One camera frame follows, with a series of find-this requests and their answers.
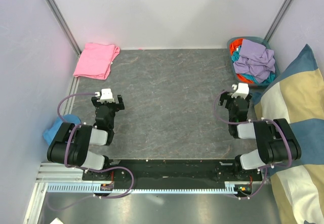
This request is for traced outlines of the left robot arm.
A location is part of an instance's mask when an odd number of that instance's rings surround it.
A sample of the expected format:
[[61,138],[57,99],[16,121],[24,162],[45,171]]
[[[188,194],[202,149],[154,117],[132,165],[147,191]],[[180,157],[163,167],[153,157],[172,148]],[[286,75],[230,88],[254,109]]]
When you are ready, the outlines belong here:
[[111,175],[109,158],[91,152],[89,146],[109,146],[112,143],[115,115],[124,110],[125,105],[122,95],[117,95],[117,101],[111,92],[101,91],[91,95],[95,123],[63,122],[48,148],[47,160],[66,167],[88,169],[98,179],[106,180]]

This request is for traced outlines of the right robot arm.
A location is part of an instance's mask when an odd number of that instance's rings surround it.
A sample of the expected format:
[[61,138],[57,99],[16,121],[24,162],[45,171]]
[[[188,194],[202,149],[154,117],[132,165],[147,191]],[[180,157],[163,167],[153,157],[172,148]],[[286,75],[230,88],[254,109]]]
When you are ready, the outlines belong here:
[[250,170],[290,167],[302,155],[301,147],[286,119],[248,120],[251,98],[251,94],[236,96],[233,92],[222,91],[215,101],[228,110],[228,120],[220,120],[228,125],[229,134],[235,139],[254,139],[257,144],[255,150],[235,158],[231,172],[240,181],[250,175]]

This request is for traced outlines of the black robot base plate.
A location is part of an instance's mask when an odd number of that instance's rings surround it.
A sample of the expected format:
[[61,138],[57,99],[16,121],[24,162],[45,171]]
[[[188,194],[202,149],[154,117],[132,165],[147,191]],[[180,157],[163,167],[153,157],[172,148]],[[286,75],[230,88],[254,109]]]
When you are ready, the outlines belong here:
[[111,160],[105,173],[88,171],[84,181],[113,181],[114,187],[135,188],[222,188],[226,182],[249,184],[262,181],[257,170],[237,171],[233,159],[122,159]]

